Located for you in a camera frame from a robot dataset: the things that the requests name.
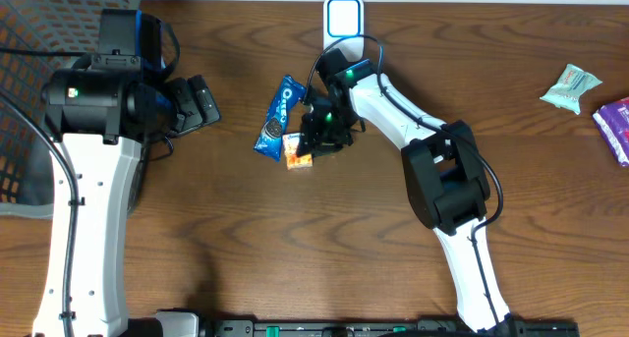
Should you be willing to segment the orange tissue pack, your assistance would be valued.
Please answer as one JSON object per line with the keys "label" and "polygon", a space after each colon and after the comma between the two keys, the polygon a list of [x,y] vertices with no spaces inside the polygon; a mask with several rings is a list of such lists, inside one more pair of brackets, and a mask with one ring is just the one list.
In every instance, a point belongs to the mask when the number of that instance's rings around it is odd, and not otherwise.
{"label": "orange tissue pack", "polygon": [[297,155],[300,142],[300,135],[298,133],[286,134],[282,138],[288,170],[305,169],[313,166],[313,158],[310,154]]}

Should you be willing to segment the blue oreo cookie pack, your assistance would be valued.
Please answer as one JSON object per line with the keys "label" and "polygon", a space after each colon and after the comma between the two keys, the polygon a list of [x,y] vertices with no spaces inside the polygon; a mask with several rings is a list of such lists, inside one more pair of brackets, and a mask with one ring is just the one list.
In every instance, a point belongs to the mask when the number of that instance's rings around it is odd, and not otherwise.
{"label": "blue oreo cookie pack", "polygon": [[268,107],[254,150],[280,161],[282,137],[289,123],[292,108],[306,95],[307,89],[290,75],[285,75]]}

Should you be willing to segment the green wet tissue pack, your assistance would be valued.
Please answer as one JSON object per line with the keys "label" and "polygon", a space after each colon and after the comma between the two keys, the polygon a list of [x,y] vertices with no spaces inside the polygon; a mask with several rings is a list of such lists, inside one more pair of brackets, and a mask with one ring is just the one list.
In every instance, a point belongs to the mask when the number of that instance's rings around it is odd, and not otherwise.
{"label": "green wet tissue pack", "polygon": [[573,64],[567,64],[557,82],[540,97],[540,100],[580,115],[581,96],[600,84],[602,81],[593,74]]}

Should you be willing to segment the purple sanitary pad pack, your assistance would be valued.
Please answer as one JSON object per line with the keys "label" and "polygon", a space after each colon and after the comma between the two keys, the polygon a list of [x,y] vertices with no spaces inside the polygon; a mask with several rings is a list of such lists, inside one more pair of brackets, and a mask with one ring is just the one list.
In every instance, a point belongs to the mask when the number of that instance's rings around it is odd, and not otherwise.
{"label": "purple sanitary pad pack", "polygon": [[602,106],[593,114],[594,122],[618,164],[628,166],[628,98]]}

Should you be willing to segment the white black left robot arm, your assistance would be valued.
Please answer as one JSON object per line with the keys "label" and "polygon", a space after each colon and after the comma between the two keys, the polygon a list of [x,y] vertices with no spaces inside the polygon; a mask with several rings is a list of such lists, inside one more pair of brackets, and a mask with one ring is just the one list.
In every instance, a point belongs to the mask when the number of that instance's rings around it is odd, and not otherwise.
{"label": "white black left robot arm", "polygon": [[201,76],[174,78],[162,54],[173,29],[139,10],[101,13],[97,49],[43,88],[53,161],[52,235],[35,336],[203,336],[201,317],[166,309],[130,316],[127,220],[151,146],[220,118]]}

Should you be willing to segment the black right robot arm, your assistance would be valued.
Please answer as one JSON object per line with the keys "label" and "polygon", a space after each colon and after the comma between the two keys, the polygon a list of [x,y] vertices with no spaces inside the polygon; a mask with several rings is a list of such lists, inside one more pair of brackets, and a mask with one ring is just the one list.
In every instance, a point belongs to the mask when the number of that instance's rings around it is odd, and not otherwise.
{"label": "black right robot arm", "polygon": [[501,187],[479,154],[471,128],[446,123],[419,108],[390,82],[381,63],[351,62],[338,48],[314,62],[327,91],[309,89],[300,155],[321,156],[353,142],[355,124],[371,123],[400,151],[408,201],[437,236],[457,296],[457,312],[476,333],[497,333],[510,315],[486,243],[492,221],[486,201]]}

